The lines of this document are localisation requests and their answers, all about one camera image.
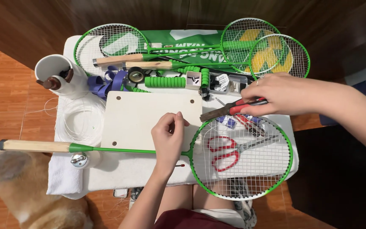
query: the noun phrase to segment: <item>wooden handle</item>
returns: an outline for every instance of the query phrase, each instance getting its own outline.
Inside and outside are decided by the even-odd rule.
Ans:
[[[140,67],[142,69],[172,69],[171,61],[145,61],[145,62],[125,62],[126,69]]]
[[[104,57],[93,59],[93,64],[95,67],[107,66],[111,64],[120,64],[122,62],[127,61],[143,61],[144,58],[142,54],[131,54],[131,55],[122,55],[115,57]]]
[[[1,140],[0,150],[15,150],[29,152],[68,153],[69,142]]]

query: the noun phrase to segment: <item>leg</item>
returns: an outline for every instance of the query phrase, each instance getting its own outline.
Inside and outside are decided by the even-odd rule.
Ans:
[[[156,219],[158,219],[164,211],[180,208],[193,209],[193,185],[166,187]]]
[[[222,195],[229,195],[226,180],[215,182],[211,190]],[[193,209],[235,209],[232,200],[225,200],[206,192],[200,185],[193,185]]]

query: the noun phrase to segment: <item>wooden board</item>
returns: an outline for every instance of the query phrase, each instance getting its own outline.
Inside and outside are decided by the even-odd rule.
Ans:
[[[155,150],[150,130],[165,113],[179,111],[190,123],[185,127],[182,148],[187,151],[202,124],[199,118],[202,114],[200,95],[110,91],[101,147]]]

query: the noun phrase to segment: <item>wooden cabinet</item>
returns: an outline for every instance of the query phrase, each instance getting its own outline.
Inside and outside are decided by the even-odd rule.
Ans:
[[[366,67],[366,0],[0,0],[0,50],[29,68],[63,53],[66,39],[107,23],[140,30],[223,29],[261,18],[307,48],[311,78]]]

